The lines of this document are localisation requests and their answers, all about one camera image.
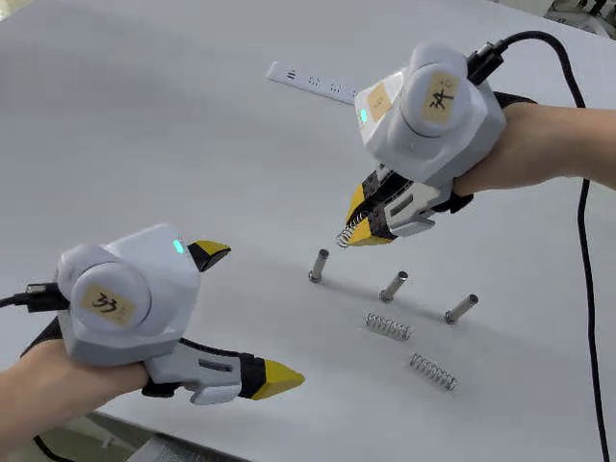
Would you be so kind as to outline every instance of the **hand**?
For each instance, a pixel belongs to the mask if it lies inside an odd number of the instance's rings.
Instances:
[[[0,460],[34,436],[138,390],[147,380],[142,363],[87,366],[67,356],[62,340],[34,346],[0,372]]]
[[[577,118],[576,111],[530,103],[508,106],[503,111],[507,126],[492,152],[457,178],[453,190],[464,196],[484,190],[520,188],[556,176],[577,174],[574,162],[576,130],[571,130]]]

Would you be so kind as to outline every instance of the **forearm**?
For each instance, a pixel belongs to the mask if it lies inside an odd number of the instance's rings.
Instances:
[[[459,195],[577,176],[616,189],[616,111],[517,103],[492,152],[457,178]]]
[[[66,357],[62,341],[35,346],[0,373],[0,460],[43,431],[141,388],[143,365],[96,368]]]
[[[559,114],[562,129],[574,132],[566,173],[616,190],[616,111],[559,108]]]

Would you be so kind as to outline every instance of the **metal pin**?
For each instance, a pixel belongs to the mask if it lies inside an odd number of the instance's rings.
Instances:
[[[385,288],[378,294],[378,297],[386,303],[392,301],[394,299],[394,294],[398,291],[400,287],[402,287],[402,284],[404,284],[407,279],[408,274],[405,271],[400,271],[398,274],[396,274],[396,277],[389,284],[389,286],[387,286],[387,288]]]
[[[475,294],[470,294],[460,303],[458,303],[458,306],[445,313],[445,322],[447,324],[456,324],[458,322],[458,319],[475,305],[477,305],[478,302],[479,297]]]
[[[327,261],[327,257],[329,257],[329,251],[327,251],[326,248],[319,250],[315,265],[312,266],[312,269],[308,273],[308,279],[312,282],[321,282],[321,273],[323,271],[323,267],[325,266],[325,262]]]

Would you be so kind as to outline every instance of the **yellow fingertip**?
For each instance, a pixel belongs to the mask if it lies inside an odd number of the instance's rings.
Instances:
[[[304,383],[304,376],[289,369],[284,364],[266,359],[266,383],[255,393],[251,399],[263,399],[273,397],[286,392]]]
[[[215,243],[214,241],[197,241],[195,242],[199,247],[201,247],[205,252],[209,255],[214,255],[222,250],[230,250],[231,247],[221,243]]]
[[[364,200],[366,200],[364,197],[364,186],[360,184],[355,189],[355,192],[350,199],[350,207],[348,208],[348,212],[346,213],[345,223],[348,223],[351,215],[353,215],[353,212],[355,212],[355,209],[359,207],[359,205],[364,202]]]
[[[374,236],[370,231],[370,224],[368,223],[368,219],[362,219],[350,239],[348,240],[349,245],[359,246],[359,245],[380,245],[380,244],[388,244],[392,240],[381,238],[378,236]]]

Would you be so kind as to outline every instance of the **cable connector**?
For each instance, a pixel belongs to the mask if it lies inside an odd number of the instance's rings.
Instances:
[[[26,292],[12,297],[13,305],[26,305],[29,313],[67,310],[70,302],[60,292],[58,284],[28,284]]]
[[[506,45],[501,40],[496,45],[488,41],[474,51],[467,59],[469,69],[467,78],[474,85],[481,85],[503,63],[501,54],[505,49]]]

